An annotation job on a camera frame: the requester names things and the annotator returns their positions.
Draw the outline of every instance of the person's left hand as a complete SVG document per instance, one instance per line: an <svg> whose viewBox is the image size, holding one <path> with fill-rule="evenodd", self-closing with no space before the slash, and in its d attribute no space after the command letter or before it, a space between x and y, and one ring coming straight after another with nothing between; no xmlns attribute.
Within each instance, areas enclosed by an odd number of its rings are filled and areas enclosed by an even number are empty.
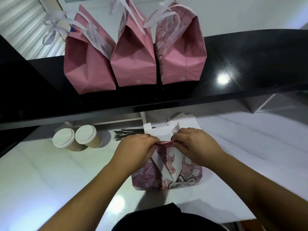
<svg viewBox="0 0 308 231"><path fill-rule="evenodd" d="M149 134L136 134L123 139L110 160L115 168L124 171L127 177L141 169L151 158L159 138Z"/></svg>

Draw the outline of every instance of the paper cup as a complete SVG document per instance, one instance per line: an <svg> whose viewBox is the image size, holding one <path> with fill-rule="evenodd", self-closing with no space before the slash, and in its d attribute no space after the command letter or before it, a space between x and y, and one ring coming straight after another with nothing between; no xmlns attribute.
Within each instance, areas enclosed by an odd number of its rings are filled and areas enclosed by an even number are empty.
<svg viewBox="0 0 308 231"><path fill-rule="evenodd" d="M97 135L96 128L91 125L80 127L75 134L76 141L91 148L97 148L102 143L102 139Z"/></svg>
<svg viewBox="0 0 308 231"><path fill-rule="evenodd" d="M65 148L70 151L79 151L83 145L75 140L75 132L70 128L64 128L55 133L52 138L53 144L58 148Z"/></svg>

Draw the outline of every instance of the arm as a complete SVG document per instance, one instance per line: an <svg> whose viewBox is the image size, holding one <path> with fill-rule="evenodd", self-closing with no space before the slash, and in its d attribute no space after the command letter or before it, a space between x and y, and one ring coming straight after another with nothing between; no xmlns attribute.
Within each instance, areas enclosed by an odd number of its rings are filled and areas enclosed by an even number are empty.
<svg viewBox="0 0 308 231"><path fill-rule="evenodd" d="M94 231L115 193L144 166L155 150L153 144L159 142L147 134L126 137L111 161L39 231Z"/></svg>
<svg viewBox="0 0 308 231"><path fill-rule="evenodd" d="M216 173L248 206L267 231L305 230L308 202L225 153L207 133L182 128L172 137L193 162Z"/></svg>

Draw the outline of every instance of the pink paper bag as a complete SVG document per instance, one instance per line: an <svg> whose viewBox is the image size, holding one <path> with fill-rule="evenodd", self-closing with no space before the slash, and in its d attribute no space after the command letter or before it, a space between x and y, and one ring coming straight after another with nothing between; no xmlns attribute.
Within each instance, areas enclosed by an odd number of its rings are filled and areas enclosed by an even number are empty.
<svg viewBox="0 0 308 231"><path fill-rule="evenodd" d="M143 28L144 15L126 0L128 8L144 31L140 30L125 7L122 15L118 42L111 56L111 66L120 87L156 84L156 61L151 29Z"/></svg>
<svg viewBox="0 0 308 231"><path fill-rule="evenodd" d="M155 52L162 83L199 80L207 54L198 17L190 8L166 0L144 27L156 22Z"/></svg>
<svg viewBox="0 0 308 231"><path fill-rule="evenodd" d="M110 46L111 51L115 48L114 40L98 24L98 22L80 5L79 11L97 27L97 32ZM84 27L88 21L80 14L76 14L75 20ZM65 40L64 74L79 94L115 90L116 84L110 59L98 51L90 41L82 34L82 30L76 27L75 31L69 32Z"/></svg>
<svg viewBox="0 0 308 231"><path fill-rule="evenodd" d="M171 166L174 158L170 156L172 148L175 147L171 145L171 142L157 144L155 148L155 151L161 157L171 173L174 171L174 168ZM152 159L149 159L144 167L132 174L133 187L136 190L168 190L193 186L197 185L201 178L202 167L191 162L191 160L184 155L182 160L182 170L176 181L168 179L162 180L162 174Z"/></svg>

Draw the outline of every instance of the bundle of straws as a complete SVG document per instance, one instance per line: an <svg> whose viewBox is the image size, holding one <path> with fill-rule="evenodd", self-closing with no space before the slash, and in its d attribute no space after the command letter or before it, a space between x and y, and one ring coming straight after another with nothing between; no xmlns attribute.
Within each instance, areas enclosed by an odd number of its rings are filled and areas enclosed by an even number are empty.
<svg viewBox="0 0 308 231"><path fill-rule="evenodd" d="M122 129L113 132L115 134L115 140L120 141L129 135L144 134L144 129Z"/></svg>

